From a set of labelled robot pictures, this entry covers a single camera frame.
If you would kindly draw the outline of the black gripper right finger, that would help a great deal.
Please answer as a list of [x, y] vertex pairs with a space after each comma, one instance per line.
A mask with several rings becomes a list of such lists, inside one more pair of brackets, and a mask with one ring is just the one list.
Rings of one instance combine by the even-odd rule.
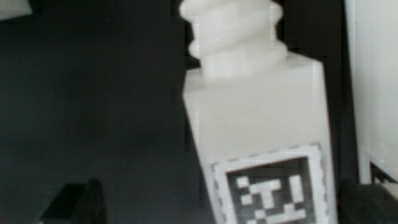
[[398, 224], [398, 184], [341, 182], [339, 224]]

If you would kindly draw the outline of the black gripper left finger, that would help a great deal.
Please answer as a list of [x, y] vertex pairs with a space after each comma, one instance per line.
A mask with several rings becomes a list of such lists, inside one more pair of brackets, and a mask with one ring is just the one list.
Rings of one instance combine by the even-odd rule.
[[103, 185], [96, 178], [64, 185], [39, 216], [39, 224], [106, 224]]

